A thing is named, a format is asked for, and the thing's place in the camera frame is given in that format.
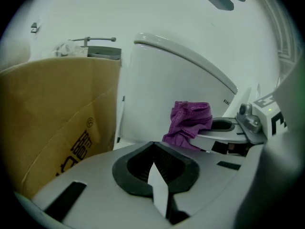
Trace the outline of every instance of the toilet tank lid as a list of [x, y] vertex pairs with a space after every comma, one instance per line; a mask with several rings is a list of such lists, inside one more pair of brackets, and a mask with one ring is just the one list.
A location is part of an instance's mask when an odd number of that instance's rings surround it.
[[224, 85], [226, 85], [234, 94], [237, 94], [236, 85], [227, 77], [220, 69], [213, 65], [203, 56], [192, 51], [191, 49], [184, 47], [174, 41], [171, 41], [165, 37], [150, 34], [150, 33], [139, 33], [134, 39], [134, 44], [147, 44], [154, 46], [168, 52], [172, 52], [182, 58], [187, 59], [188, 61], [198, 65], [199, 67], [206, 70], [208, 73], [216, 77]]

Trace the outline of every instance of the brown cardboard box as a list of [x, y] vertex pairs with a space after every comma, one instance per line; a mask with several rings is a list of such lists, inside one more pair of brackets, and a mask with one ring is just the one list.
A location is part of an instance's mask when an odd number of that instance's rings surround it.
[[1, 157], [27, 198], [84, 158], [113, 149], [121, 62], [52, 58], [0, 73]]

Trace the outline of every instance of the white wall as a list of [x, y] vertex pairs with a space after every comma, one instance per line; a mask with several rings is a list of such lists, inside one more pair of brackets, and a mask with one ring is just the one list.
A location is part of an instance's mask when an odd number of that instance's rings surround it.
[[[135, 34], [157, 33], [215, 64], [237, 85], [239, 98], [257, 83], [267, 94], [279, 75], [271, 26], [257, 1], [233, 1], [234, 11], [222, 11], [207, 0], [34, 0], [19, 21], [18, 35], [30, 40], [31, 60], [67, 39], [116, 37], [90, 45], [122, 48], [126, 67]], [[37, 35], [30, 33], [36, 20], [42, 22]]]

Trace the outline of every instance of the white toilet tank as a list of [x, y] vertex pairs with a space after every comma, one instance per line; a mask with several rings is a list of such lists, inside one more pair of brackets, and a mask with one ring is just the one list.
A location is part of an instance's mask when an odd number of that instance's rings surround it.
[[208, 102], [223, 116], [237, 87], [216, 66], [167, 38], [140, 33], [129, 65], [120, 137], [161, 141], [175, 101]]

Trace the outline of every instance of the purple towel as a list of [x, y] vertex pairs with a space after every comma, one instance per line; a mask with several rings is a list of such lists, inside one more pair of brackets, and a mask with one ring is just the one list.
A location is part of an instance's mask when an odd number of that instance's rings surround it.
[[212, 115], [208, 103], [175, 102], [171, 112], [171, 126], [162, 141], [176, 146], [199, 150], [188, 143], [202, 129], [211, 129]]

